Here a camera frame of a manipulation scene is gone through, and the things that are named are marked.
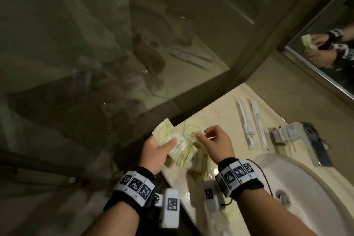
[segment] sink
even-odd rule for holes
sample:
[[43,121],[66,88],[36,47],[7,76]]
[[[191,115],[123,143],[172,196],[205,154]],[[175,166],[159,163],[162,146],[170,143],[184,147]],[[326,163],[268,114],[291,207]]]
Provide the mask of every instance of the sink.
[[[303,169],[277,154],[260,155],[254,162],[264,171],[274,197],[317,235],[353,235],[331,197]],[[262,172],[252,167],[270,193]]]

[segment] marble countertop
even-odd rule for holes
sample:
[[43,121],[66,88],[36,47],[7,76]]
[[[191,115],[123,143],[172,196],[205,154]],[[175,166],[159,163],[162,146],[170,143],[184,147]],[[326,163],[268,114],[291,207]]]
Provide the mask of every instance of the marble countertop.
[[[354,227],[354,187],[334,168],[315,167],[301,140],[296,141],[291,146],[271,147],[269,150],[263,150],[259,145],[259,149],[249,150],[234,97],[257,100],[259,111],[262,115],[263,126],[266,131],[269,128],[286,124],[245,83],[206,106],[185,120],[185,122],[196,123],[202,129],[219,125],[230,136],[237,158],[253,159],[264,153],[277,153],[289,158],[294,164],[316,179],[334,200],[352,227]],[[182,133],[183,127],[184,122],[176,126],[176,129]],[[206,209],[204,191],[187,174],[186,169],[178,167],[171,160],[167,160],[162,173],[169,185],[179,190],[181,204],[202,235],[220,235],[221,230],[230,231],[233,235],[250,235],[237,205],[237,213],[234,215],[234,220],[230,223],[220,212],[210,213]]]

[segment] wall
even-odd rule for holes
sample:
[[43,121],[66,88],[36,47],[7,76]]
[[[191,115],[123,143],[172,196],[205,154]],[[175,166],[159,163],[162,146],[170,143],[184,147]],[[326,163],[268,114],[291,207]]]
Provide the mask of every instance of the wall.
[[354,184],[354,110],[277,51],[246,83],[288,123],[311,122],[334,167]]

